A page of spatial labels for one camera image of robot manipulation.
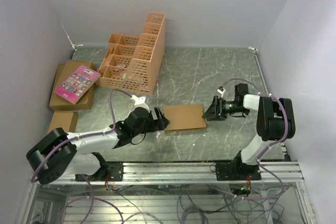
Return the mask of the brown cardboard box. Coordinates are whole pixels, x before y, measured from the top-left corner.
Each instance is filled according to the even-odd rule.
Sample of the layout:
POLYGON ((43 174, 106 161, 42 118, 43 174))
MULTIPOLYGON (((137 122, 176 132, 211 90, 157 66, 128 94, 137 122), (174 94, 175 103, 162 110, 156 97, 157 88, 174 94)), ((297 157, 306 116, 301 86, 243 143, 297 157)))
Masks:
POLYGON ((163 107, 164 116, 170 121, 165 132, 205 129, 202 104, 169 105, 163 107))

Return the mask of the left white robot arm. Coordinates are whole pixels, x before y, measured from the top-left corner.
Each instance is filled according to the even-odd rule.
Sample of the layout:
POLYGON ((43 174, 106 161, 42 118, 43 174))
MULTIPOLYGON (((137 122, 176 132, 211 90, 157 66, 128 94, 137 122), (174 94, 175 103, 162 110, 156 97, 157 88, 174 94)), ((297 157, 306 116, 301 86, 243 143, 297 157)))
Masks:
POLYGON ((105 180, 110 171, 100 154, 103 150, 132 144, 136 136, 162 131, 169 124, 155 107, 153 111, 135 108, 125 120, 97 131, 67 133, 61 127, 53 129, 26 154, 34 171, 31 182, 50 184, 63 175, 105 180))

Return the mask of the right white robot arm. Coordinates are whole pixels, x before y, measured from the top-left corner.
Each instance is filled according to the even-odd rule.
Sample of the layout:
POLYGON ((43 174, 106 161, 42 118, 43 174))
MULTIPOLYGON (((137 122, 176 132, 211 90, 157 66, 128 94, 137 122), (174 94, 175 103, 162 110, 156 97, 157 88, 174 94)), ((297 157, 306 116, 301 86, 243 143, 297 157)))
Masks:
POLYGON ((248 85, 235 85, 234 100, 224 99, 225 89, 217 90, 221 96, 214 96, 210 107, 204 112, 207 121, 223 121, 229 115, 237 113, 245 117, 251 110, 257 112, 256 135, 243 150, 239 151, 231 161, 215 163, 215 174, 218 181, 260 180, 260 158, 273 147, 276 142, 292 138, 296 131, 292 101, 271 95, 260 96, 249 93, 248 85))

